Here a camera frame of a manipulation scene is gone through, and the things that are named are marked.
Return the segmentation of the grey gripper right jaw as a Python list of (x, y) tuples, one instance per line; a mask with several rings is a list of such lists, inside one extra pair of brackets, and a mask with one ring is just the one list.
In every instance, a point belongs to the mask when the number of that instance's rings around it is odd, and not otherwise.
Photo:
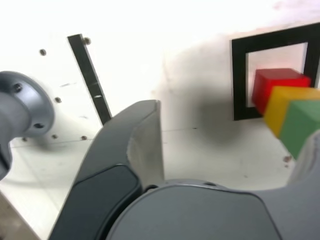
[(310, 167), (281, 188), (241, 191), (190, 181), (146, 193), (119, 216), (109, 240), (317, 240), (320, 134), (303, 146)]

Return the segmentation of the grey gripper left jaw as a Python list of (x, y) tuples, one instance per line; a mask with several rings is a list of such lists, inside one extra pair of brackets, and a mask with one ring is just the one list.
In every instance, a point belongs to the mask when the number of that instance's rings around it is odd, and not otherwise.
[(164, 178), (161, 104), (136, 102), (95, 136), (50, 239), (104, 240), (125, 208)]

